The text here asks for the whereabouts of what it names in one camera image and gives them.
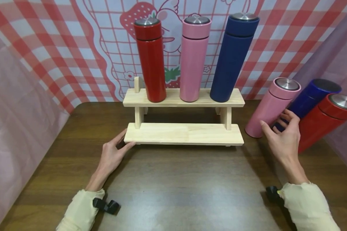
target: wrist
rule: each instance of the wrist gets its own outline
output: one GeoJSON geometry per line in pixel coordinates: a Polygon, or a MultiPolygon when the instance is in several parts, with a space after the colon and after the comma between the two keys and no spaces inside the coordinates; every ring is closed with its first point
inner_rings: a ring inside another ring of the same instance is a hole
{"type": "Polygon", "coordinates": [[[97,192],[103,188],[105,181],[109,174],[105,171],[96,170],[90,178],[88,185],[85,187],[86,191],[97,192]]]}
{"type": "Polygon", "coordinates": [[[309,183],[305,174],[305,170],[298,159],[291,159],[282,163],[285,172],[287,173],[288,181],[291,184],[309,183]]]}

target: checkered backdrop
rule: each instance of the checkered backdrop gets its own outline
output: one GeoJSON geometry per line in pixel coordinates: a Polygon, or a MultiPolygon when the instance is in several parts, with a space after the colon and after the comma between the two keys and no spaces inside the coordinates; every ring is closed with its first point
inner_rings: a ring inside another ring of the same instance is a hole
{"type": "Polygon", "coordinates": [[[162,21],[167,87],[179,87],[181,20],[212,19],[202,87],[210,88],[229,14],[261,21],[235,87],[259,99],[293,78],[347,13],[347,0],[0,0],[0,39],[66,111],[120,101],[142,75],[131,20],[162,21]]]}

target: wooden rack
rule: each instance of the wooden rack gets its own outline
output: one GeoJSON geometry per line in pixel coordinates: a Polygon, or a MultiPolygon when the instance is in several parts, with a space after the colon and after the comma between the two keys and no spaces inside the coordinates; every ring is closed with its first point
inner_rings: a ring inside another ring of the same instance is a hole
{"type": "Polygon", "coordinates": [[[244,100],[239,89],[234,88],[230,100],[219,103],[209,96],[210,89],[200,89],[199,99],[185,102],[179,97],[179,88],[167,88],[167,97],[159,103],[147,99],[142,79],[135,77],[134,89],[128,89],[123,105],[135,108],[135,122],[129,123],[125,142],[137,144],[180,144],[180,145],[220,145],[241,146],[244,144],[237,124],[231,123],[232,107],[243,107],[244,100]],[[214,107],[220,116],[220,124],[177,124],[145,123],[144,114],[149,107],[214,107]]]}

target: navy blue water bottle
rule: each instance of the navy blue water bottle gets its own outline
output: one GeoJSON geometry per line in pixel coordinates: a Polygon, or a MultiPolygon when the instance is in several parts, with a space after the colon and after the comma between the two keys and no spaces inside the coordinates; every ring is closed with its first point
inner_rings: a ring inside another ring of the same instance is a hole
{"type": "Polygon", "coordinates": [[[209,94],[213,100],[226,102],[230,99],[259,21],[259,17],[251,13],[236,13],[227,19],[209,94]]]}
{"type": "MultiPolygon", "coordinates": [[[[300,119],[305,117],[327,94],[339,93],[342,88],[335,82],[323,79],[311,80],[305,89],[291,103],[288,109],[294,112],[300,119]]],[[[275,124],[279,131],[284,131],[279,123],[275,124]]]]}

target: black clip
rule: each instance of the black clip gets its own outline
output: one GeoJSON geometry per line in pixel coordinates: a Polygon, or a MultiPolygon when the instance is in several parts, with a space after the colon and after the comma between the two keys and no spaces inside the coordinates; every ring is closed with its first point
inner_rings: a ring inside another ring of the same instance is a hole
{"type": "Polygon", "coordinates": [[[266,187],[266,196],[271,203],[276,203],[281,212],[284,214],[287,223],[289,224],[291,230],[297,231],[296,225],[293,223],[290,213],[286,207],[284,207],[284,200],[280,197],[278,193],[278,188],[276,186],[266,187]]]}
{"type": "Polygon", "coordinates": [[[105,201],[99,198],[93,199],[93,207],[103,210],[111,215],[116,215],[116,212],[120,209],[120,205],[117,202],[111,200],[109,204],[107,204],[105,201]]]}

